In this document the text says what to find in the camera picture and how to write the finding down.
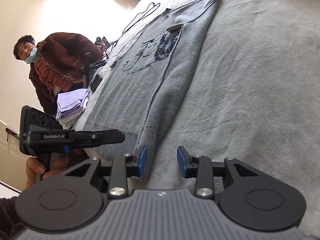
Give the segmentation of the person's left hand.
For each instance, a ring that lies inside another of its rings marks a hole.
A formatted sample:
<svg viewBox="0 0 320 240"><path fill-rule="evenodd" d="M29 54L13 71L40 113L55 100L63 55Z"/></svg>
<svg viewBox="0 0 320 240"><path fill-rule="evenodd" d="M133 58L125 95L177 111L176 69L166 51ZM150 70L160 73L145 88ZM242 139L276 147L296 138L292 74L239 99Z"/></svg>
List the person's left hand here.
<svg viewBox="0 0 320 240"><path fill-rule="evenodd" d="M34 157L30 157L26 161L25 174L27 176L25 188L29 188L36 184L36 176L43 175L43 179L55 176L56 174L67 169L69 159L67 156L57 159L54 169L46 172L45 166Z"/></svg>

